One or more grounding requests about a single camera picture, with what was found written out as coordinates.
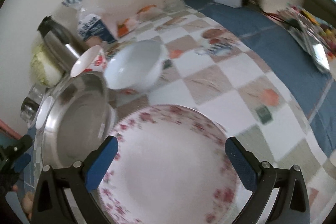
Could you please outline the gloved left hand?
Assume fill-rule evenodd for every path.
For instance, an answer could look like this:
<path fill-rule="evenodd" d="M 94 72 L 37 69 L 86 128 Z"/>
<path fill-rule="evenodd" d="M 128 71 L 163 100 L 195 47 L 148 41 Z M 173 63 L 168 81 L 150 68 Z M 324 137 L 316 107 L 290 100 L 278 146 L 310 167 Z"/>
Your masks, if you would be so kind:
<path fill-rule="evenodd" d="M 19 188 L 17 185 L 12 186 L 12 208 L 22 223 L 30 223 L 33 214 L 34 194 L 26 192 L 22 200 L 18 197 Z"/>

